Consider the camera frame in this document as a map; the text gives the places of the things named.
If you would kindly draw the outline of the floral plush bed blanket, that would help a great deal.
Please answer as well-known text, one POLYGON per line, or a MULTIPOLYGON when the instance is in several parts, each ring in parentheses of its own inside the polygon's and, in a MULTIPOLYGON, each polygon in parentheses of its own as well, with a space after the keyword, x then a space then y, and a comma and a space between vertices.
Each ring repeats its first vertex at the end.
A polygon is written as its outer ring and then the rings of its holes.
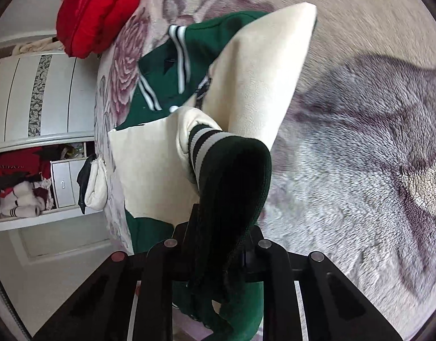
POLYGON ((274 144, 263 233, 324 251, 405 340, 436 338, 436 0, 141 0, 97 78, 110 236, 133 251, 108 133, 126 118, 138 58, 172 24, 298 2, 315 4, 317 24, 274 144))

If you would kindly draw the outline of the black garment on bed edge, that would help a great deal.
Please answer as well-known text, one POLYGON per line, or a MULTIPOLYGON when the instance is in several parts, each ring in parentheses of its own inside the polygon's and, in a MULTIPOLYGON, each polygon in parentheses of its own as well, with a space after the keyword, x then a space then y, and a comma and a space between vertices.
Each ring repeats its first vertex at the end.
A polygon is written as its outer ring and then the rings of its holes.
POLYGON ((92 168, 92 162, 97 158, 97 155, 93 153, 84 162, 83 167, 78 173, 76 182, 79 186, 78 206, 83 214, 86 212, 85 195, 86 189, 89 183, 89 176, 92 168))

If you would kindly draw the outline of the cream fleece folded garment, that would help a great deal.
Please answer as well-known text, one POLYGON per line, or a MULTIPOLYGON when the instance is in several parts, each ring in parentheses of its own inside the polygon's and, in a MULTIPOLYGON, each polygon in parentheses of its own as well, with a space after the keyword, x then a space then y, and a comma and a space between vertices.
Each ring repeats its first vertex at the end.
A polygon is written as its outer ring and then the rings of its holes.
POLYGON ((108 194, 106 165, 101 157, 91 162, 89 181, 84 202, 86 207, 101 210, 106 205, 108 194))

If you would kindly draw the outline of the pile of clothes in wardrobe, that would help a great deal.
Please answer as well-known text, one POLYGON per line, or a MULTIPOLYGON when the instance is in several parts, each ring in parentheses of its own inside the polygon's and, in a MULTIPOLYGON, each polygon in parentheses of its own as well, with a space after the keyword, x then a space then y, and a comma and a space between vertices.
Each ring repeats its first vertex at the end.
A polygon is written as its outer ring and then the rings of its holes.
POLYGON ((32 218, 54 209, 51 162, 56 146, 38 146, 0 153, 0 215, 32 218))

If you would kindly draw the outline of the green and cream varsity jacket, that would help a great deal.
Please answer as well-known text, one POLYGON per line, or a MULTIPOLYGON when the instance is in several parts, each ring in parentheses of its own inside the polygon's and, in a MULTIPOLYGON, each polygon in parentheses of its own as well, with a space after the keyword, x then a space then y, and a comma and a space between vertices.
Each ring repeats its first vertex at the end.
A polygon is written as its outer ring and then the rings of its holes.
POLYGON ((302 2, 172 25, 138 61, 129 114, 108 134, 135 253, 168 239, 195 203, 198 270, 207 243, 219 263, 235 251, 264 205, 315 24, 302 2))

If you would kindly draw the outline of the red quilted garment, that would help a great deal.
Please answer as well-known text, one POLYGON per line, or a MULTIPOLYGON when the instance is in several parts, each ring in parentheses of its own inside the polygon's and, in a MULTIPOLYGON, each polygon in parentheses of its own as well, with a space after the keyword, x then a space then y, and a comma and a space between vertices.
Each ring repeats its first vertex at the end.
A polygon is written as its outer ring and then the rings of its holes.
POLYGON ((140 0, 62 0, 56 37, 70 57, 85 59, 107 50, 140 0))

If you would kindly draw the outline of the white drawer unit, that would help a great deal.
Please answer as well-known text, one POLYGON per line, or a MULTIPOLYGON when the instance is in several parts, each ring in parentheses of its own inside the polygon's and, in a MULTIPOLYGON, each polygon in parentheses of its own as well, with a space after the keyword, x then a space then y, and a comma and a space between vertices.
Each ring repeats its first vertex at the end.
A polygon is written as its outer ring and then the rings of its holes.
POLYGON ((56 206, 59 209, 77 206, 79 184, 76 181, 86 160, 67 159, 51 163, 51 176, 56 206))

